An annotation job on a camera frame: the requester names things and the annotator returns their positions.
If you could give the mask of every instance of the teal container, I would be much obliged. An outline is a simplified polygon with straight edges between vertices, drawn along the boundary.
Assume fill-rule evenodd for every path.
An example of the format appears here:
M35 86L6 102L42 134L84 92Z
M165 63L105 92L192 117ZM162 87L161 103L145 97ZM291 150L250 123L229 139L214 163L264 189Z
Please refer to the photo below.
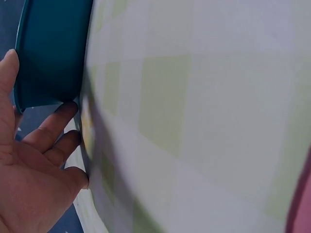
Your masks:
M14 96L26 108L75 99L80 92L93 0L26 0L19 23Z

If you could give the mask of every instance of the blue floor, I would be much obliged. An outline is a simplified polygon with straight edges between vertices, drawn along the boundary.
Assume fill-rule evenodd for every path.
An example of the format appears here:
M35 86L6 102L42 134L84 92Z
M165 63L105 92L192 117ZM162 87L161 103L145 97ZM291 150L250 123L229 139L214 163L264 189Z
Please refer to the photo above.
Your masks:
M24 0L0 0L0 59L14 48L18 22ZM38 107L26 110L17 139L23 138L52 113L57 106ZM79 218L72 205L49 233L83 233Z

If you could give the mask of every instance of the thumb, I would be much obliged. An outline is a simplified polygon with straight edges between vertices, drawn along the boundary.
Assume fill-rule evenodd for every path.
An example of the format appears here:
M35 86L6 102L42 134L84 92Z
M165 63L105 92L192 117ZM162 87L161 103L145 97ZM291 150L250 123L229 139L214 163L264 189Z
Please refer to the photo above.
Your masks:
M0 91L8 95L13 89L19 70L18 55L15 50L9 50L0 62Z
M73 201L81 189L88 188L88 178L84 171L75 166L66 168L64 172L70 177L70 181L66 185L71 192Z

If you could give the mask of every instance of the finger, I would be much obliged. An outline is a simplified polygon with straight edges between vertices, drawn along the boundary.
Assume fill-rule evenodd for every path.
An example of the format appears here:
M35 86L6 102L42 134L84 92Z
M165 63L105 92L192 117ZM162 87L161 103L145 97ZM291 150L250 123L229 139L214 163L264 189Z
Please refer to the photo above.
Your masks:
M18 55L15 50L9 50L0 62L0 90L8 95L13 89L18 69Z
M56 167L61 167L74 150L80 145L79 131L72 130L64 134L44 156Z
M84 171L75 166L72 166L66 168L63 172L70 177L68 181L64 181L70 190L72 200L76 198L81 189L88 189L88 178Z
M74 102L62 104L44 120L38 129L28 134L22 142L36 148L41 153L46 152L53 146L77 111L78 106Z
M14 132L15 132L15 135L17 133L17 130L18 130L18 127L19 127L19 124L21 123L22 119L23 119L23 114L19 113L17 110L16 110L16 107L13 106L13 110L14 110L14 116L15 116L15 126L14 126Z

